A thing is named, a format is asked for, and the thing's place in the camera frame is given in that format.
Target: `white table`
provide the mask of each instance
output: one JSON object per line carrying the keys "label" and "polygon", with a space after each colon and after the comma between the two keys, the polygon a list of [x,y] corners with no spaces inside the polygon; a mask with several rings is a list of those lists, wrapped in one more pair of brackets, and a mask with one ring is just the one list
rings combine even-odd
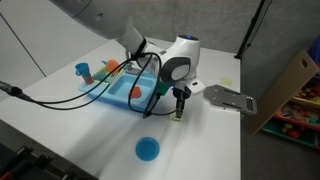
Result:
{"label": "white table", "polygon": [[[172,43],[149,39],[160,47]],[[37,100],[73,97],[82,78],[74,66],[88,62],[91,72],[101,60],[124,60],[124,49],[115,41],[95,49],[45,79],[24,89]],[[233,54],[201,49],[198,75],[206,85],[224,84],[240,90],[240,61]],[[174,109],[171,92],[155,111]],[[88,97],[65,106],[79,105]],[[186,102],[184,120],[141,114],[101,102],[74,111],[44,109],[16,98],[0,103],[0,119],[68,159],[99,179],[111,180],[234,180],[240,179],[240,114],[210,107],[202,95]],[[151,162],[135,154],[137,141],[146,136],[160,144]]]}

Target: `gray wall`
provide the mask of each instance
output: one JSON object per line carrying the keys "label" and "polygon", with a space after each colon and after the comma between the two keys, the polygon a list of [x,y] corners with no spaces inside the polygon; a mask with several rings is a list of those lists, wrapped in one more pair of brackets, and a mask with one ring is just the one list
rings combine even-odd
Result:
{"label": "gray wall", "polygon": [[[192,34],[202,47],[236,53],[259,0],[140,1],[134,15],[145,36],[174,41]],[[242,63],[242,92],[257,99],[295,54],[320,35],[319,0],[273,0]]]}

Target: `blue tray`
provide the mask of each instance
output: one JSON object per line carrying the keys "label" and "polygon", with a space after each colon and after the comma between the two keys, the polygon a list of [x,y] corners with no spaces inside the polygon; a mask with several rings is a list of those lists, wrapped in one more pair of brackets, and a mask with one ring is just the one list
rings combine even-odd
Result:
{"label": "blue tray", "polygon": [[[87,92],[92,87],[97,85],[106,75],[103,69],[101,69],[100,71],[98,71],[96,74],[92,76],[94,80],[92,84],[87,85],[86,83],[82,83],[79,87],[79,91]],[[91,91],[88,94],[88,96],[90,98],[95,98],[111,82],[109,88],[97,100],[104,103],[112,104],[118,107],[129,109],[128,107],[129,92],[136,78],[137,76],[127,74],[125,73],[125,71],[122,71],[120,72],[120,75],[118,75],[118,77],[116,77],[116,79],[113,82],[111,82],[112,78],[108,78],[100,86],[98,86],[96,89]],[[153,77],[150,73],[144,72],[141,75],[139,81],[136,84],[136,86],[140,87],[141,97],[131,99],[131,106],[134,109],[139,111],[145,110],[155,84],[156,84],[156,78]]]}

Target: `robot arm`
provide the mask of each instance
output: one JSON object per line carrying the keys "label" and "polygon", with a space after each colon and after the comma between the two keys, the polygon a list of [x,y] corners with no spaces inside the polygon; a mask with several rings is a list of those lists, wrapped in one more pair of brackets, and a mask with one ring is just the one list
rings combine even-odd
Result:
{"label": "robot arm", "polygon": [[[195,37],[178,36],[169,49],[162,49],[145,38],[134,28],[130,14],[134,0],[51,0],[91,31],[107,39],[116,39],[144,66],[147,58],[137,58],[141,53],[153,52],[161,58],[160,80],[178,89],[174,95],[178,104],[184,104],[184,97],[201,93],[205,86],[197,78],[200,43]],[[157,76],[159,63],[154,57],[146,70]]]}

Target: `blue circle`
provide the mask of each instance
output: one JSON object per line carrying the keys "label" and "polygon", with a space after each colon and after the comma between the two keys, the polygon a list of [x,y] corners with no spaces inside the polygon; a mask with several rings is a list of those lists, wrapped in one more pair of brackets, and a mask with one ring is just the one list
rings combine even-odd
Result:
{"label": "blue circle", "polygon": [[154,160],[160,152],[159,143],[152,137],[144,137],[136,145],[136,154],[143,161]]}

